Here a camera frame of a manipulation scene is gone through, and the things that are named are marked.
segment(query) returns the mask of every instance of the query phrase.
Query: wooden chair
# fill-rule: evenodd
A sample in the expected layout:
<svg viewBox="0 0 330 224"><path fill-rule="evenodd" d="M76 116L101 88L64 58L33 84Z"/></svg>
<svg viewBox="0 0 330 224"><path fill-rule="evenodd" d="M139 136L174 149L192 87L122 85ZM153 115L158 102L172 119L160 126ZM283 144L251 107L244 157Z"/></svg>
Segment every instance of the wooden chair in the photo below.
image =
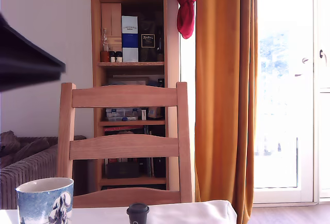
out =
<svg viewBox="0 0 330 224"><path fill-rule="evenodd" d="M177 106L178 138L122 134L73 140L75 108ZM72 177L72 160L122 157L179 157L179 191L150 188L117 188L73 198L74 207L129 206L192 202L187 83L176 88L103 86L77 89L61 87L58 177Z"/></svg>

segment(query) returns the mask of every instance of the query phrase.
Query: blue mug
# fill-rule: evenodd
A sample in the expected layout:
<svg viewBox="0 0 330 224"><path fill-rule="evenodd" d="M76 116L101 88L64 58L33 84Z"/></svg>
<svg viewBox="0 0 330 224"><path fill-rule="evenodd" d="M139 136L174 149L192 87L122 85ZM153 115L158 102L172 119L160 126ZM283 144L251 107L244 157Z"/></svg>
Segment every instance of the blue mug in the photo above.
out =
<svg viewBox="0 0 330 224"><path fill-rule="evenodd" d="M16 191L21 224L71 223L72 179L38 179L20 185Z"/></svg>

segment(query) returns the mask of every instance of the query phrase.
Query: small black container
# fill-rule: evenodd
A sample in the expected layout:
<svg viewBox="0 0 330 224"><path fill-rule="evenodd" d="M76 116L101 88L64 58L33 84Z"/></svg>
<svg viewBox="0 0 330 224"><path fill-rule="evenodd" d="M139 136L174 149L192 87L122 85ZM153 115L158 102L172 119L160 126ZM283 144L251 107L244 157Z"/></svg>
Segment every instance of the small black container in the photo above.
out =
<svg viewBox="0 0 330 224"><path fill-rule="evenodd" d="M115 57L116 62L123 62L123 52L117 51Z"/></svg>
<svg viewBox="0 0 330 224"><path fill-rule="evenodd" d="M149 207L144 203L134 203L127 209L130 224L146 224Z"/></svg>

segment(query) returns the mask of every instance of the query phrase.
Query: white tablecloth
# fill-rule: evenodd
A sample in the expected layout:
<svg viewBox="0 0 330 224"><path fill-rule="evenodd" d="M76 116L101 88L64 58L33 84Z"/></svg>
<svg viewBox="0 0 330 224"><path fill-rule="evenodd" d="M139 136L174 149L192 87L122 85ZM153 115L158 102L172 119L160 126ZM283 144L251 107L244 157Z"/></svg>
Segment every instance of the white tablecloth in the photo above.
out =
<svg viewBox="0 0 330 224"><path fill-rule="evenodd" d="M127 207L73 209L72 224L129 224ZM150 206L148 224L236 224L237 215L228 201L209 201ZM17 210L0 210L1 224L18 224Z"/></svg>

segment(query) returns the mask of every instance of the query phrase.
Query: chair slat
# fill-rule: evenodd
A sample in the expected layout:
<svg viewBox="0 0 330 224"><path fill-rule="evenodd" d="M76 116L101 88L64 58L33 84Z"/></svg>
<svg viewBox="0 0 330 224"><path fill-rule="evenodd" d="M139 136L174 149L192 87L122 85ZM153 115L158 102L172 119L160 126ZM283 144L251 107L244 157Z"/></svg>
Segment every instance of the chair slat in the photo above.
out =
<svg viewBox="0 0 330 224"><path fill-rule="evenodd" d="M141 202L147 205L180 203L180 192L149 188L107 189L76 196L73 208L123 207Z"/></svg>
<svg viewBox="0 0 330 224"><path fill-rule="evenodd" d="M123 134L70 141L70 159L178 157L177 138Z"/></svg>
<svg viewBox="0 0 330 224"><path fill-rule="evenodd" d="M150 107L176 106L176 89L151 86L101 86L77 89L72 107Z"/></svg>

